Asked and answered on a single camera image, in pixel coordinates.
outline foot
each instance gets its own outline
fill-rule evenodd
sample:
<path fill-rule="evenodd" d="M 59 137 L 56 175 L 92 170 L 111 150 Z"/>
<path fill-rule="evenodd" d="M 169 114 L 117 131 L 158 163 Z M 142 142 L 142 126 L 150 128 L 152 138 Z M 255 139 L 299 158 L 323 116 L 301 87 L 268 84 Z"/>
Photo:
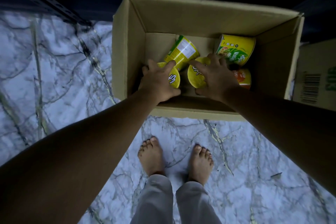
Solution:
<path fill-rule="evenodd" d="M 188 181 L 199 182 L 204 186 L 213 169 L 213 164 L 210 151 L 196 144 L 192 150 L 189 161 Z"/>
<path fill-rule="evenodd" d="M 138 152 L 138 158 L 148 176 L 153 174 L 165 175 L 162 149 L 155 136 L 142 143 Z"/>

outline gray pants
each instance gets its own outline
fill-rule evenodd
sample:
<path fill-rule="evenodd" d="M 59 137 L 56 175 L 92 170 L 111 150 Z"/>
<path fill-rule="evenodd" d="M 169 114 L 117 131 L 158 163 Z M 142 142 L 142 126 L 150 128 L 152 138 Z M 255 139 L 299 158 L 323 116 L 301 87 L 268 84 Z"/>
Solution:
<path fill-rule="evenodd" d="M 187 182 L 176 192 L 182 224 L 221 224 L 204 187 Z M 131 224 L 172 224 L 173 189 L 163 175 L 151 175 L 143 188 Z"/>

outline white marble floor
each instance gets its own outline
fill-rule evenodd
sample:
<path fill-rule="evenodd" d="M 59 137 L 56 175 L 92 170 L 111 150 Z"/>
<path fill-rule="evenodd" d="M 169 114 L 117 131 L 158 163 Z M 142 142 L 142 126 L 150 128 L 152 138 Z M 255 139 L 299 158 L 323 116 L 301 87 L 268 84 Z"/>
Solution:
<path fill-rule="evenodd" d="M 118 102 L 110 22 L 0 13 L 0 165 L 37 140 Z M 212 150 L 206 184 L 223 223 L 336 223 L 336 200 L 247 122 L 149 116 L 80 223 L 129 223 L 146 182 L 141 142 L 158 137 L 174 191 L 195 143 Z M 174 204 L 174 222 L 180 223 Z"/>

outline barcode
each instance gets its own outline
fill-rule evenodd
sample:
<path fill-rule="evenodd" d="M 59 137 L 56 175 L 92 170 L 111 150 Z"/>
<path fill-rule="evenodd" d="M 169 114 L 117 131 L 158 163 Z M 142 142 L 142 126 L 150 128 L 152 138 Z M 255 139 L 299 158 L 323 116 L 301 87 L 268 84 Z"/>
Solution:
<path fill-rule="evenodd" d="M 301 101 L 307 104 L 316 104 L 319 95 L 321 74 L 305 74 Z"/>

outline left hand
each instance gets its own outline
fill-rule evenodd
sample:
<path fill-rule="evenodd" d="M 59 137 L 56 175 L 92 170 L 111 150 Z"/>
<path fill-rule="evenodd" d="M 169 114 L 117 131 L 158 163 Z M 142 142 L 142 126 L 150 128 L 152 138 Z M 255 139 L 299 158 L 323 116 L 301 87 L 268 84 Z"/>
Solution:
<path fill-rule="evenodd" d="M 143 78 L 141 79 L 139 90 L 144 90 L 153 94 L 157 103 L 181 94 L 180 89 L 175 89 L 169 84 L 169 73 L 176 65 L 174 60 L 169 61 L 164 67 L 159 67 L 151 59 L 148 60 L 148 67 L 142 67 Z"/>

